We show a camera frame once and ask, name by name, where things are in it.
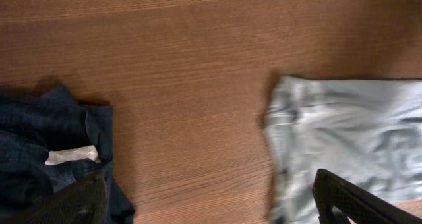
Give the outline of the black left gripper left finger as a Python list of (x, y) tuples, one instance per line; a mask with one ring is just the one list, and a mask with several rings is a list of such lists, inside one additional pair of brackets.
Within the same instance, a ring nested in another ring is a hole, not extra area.
[(101, 224), (106, 212), (107, 184), (103, 173), (95, 172), (2, 223)]

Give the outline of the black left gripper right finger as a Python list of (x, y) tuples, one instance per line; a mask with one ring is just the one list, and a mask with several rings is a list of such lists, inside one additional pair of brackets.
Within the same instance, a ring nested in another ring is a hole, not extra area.
[(421, 224), (421, 219), (326, 169), (318, 169), (313, 197), (321, 224)]

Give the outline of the light blue t-shirt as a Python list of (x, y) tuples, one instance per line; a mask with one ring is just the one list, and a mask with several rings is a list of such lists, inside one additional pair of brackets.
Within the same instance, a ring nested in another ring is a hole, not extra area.
[(264, 131), (275, 170), (273, 223), (316, 223), (327, 169), (390, 202), (421, 198), (421, 82), (283, 77)]

